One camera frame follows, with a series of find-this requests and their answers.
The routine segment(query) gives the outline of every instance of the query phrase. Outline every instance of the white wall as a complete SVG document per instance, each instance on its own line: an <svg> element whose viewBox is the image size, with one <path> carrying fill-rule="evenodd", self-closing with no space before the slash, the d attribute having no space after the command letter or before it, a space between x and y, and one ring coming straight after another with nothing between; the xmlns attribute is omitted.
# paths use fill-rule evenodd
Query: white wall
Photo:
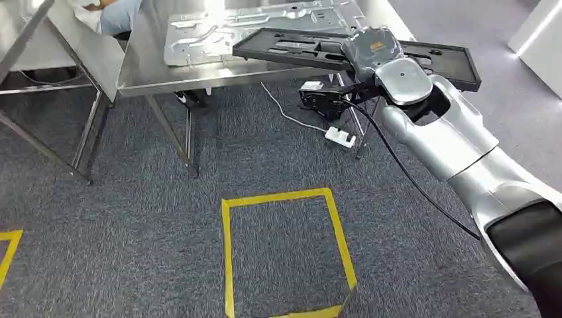
<svg viewBox="0 0 562 318"><path fill-rule="evenodd" d="M521 60L562 98L562 10L560 8L562 8L562 0L541 0L508 45L514 52L522 51Z"/></svg>

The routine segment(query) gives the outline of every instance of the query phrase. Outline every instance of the blue jeans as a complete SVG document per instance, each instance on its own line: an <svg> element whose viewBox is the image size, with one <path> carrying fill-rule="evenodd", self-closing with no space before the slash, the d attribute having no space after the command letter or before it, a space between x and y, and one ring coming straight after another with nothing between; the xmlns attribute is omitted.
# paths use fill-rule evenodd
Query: blue jeans
<svg viewBox="0 0 562 318"><path fill-rule="evenodd" d="M135 23L141 0L116 0L101 12L99 21L103 34L116 35L130 31Z"/></svg>

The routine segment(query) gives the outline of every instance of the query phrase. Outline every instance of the shoe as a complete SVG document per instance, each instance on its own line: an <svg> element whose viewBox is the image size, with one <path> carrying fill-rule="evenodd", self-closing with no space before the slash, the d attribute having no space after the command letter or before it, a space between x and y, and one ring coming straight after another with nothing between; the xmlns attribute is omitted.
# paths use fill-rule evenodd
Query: shoe
<svg viewBox="0 0 562 318"><path fill-rule="evenodd" d="M174 93L178 101L188 108L192 107L205 107L205 96L207 95L204 89L196 91L177 91Z"/></svg>

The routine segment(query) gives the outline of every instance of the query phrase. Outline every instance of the person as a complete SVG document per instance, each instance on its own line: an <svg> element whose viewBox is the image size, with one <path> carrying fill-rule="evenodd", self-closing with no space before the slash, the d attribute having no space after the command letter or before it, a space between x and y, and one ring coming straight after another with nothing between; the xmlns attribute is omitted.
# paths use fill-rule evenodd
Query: person
<svg viewBox="0 0 562 318"><path fill-rule="evenodd" d="M131 31L140 2L141 0L70 0L74 14L80 21L95 32L111 36Z"/></svg>

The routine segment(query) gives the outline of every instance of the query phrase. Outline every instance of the metal panel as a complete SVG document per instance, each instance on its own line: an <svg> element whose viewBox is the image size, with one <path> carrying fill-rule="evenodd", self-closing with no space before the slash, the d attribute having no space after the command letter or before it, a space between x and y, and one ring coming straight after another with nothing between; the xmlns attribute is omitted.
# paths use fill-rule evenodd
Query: metal panel
<svg viewBox="0 0 562 318"><path fill-rule="evenodd" d="M115 83L124 56L117 40L93 32L74 16L66 1L55 1L48 17L113 102L117 92Z"/></svg>
<svg viewBox="0 0 562 318"><path fill-rule="evenodd" d="M25 0L0 2L0 82L10 72L53 3L54 0L45 0L35 9Z"/></svg>
<svg viewBox="0 0 562 318"><path fill-rule="evenodd" d="M314 1L171 15L164 61L187 66L236 59L232 46L262 27L351 34L365 17L354 1Z"/></svg>

